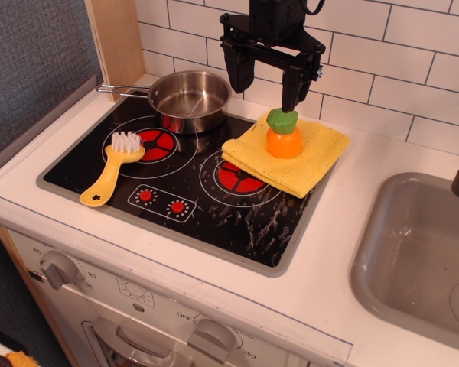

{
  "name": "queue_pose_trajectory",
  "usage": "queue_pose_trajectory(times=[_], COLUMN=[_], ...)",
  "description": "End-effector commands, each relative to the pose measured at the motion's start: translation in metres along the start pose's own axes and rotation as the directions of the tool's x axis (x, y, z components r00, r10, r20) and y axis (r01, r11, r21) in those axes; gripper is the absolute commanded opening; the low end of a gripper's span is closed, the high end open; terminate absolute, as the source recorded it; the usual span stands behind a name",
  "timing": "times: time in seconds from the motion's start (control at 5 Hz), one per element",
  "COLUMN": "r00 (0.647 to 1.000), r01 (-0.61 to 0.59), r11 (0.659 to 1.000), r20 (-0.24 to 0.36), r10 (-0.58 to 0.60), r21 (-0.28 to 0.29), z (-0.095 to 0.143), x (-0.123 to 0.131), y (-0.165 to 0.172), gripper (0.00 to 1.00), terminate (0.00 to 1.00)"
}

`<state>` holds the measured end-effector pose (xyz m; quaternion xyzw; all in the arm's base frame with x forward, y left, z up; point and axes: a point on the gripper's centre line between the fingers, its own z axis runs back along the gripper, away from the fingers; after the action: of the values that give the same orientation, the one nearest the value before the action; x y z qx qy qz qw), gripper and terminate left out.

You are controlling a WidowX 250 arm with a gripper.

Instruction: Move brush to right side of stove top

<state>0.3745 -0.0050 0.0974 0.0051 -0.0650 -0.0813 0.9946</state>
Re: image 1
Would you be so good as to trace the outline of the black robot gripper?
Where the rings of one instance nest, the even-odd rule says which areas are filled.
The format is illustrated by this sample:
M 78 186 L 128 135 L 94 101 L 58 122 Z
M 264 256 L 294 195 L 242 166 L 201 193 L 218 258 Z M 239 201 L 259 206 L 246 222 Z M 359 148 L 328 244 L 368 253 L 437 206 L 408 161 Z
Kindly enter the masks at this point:
M 283 112 L 304 101 L 311 76 L 322 75 L 321 55 L 326 50 L 306 32 L 304 22 L 323 7 L 323 1 L 314 8 L 306 1 L 251 1 L 247 15 L 223 14 L 221 42 L 233 91 L 242 93 L 251 86 L 255 61 L 260 60 L 284 70 Z

